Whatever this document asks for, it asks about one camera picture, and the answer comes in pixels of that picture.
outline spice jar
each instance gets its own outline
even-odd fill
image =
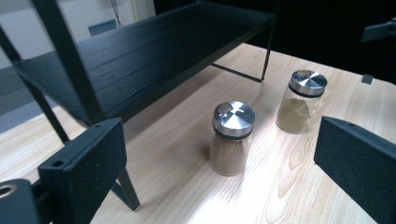
[[[244,170],[254,119],[253,110],[240,102],[226,102],[216,107],[209,156],[209,163],[216,172],[237,175]]]
[[[326,77],[318,72],[294,72],[277,112],[277,126],[287,133],[302,133],[314,115],[326,85]]]

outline light wood tabletop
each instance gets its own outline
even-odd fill
[[[260,77],[265,49],[241,45],[217,63]],[[276,112],[292,72],[328,80],[311,126],[282,132]],[[396,143],[396,87],[319,63],[271,52],[263,83],[209,66],[124,124],[130,174],[141,205],[131,211],[109,192],[92,223],[375,223],[313,156],[322,116],[344,119]],[[222,176],[208,163],[214,108],[250,105],[255,127],[245,170]],[[85,129],[60,107],[74,138]],[[41,115],[0,135],[0,182],[38,179],[35,168],[61,141]]]

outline black shelf leg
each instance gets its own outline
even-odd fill
[[[125,168],[120,173],[119,181],[120,185],[116,182],[111,190],[134,211],[140,202]]]
[[[273,23],[272,23],[272,26],[271,26],[270,39],[268,40],[267,53],[265,55],[264,68],[262,69],[262,81],[264,80],[265,72],[267,71],[268,62],[270,60],[271,47],[272,47],[272,43],[273,43],[273,40],[274,40],[274,33],[275,33],[275,30],[276,30],[276,19],[277,19],[278,15],[279,15],[279,10],[280,10],[281,7],[282,7],[282,0],[278,0],[277,1],[277,6],[276,6],[275,17],[273,19]]]
[[[49,123],[52,125],[55,132],[61,138],[61,141],[64,144],[67,144],[67,142],[69,142],[70,139],[67,136],[67,133],[64,131],[64,128],[62,127],[61,123],[56,118],[52,109],[50,108],[50,105],[47,102],[46,98],[44,97],[43,93],[29,81],[26,81],[24,79],[22,79],[22,80],[25,83],[26,87],[29,89],[30,93],[32,93],[32,95],[35,98],[35,100],[37,101],[38,105],[40,105],[41,110],[43,110],[44,114],[46,115],[47,119],[49,120]]]

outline black metal shelf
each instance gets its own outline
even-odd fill
[[[87,115],[84,101],[70,81],[73,74],[68,75],[64,69],[58,48],[14,66],[25,80],[88,126],[103,118],[127,120],[270,27],[273,17],[238,7],[196,2],[77,43],[79,58],[103,111],[103,116],[96,119]]]

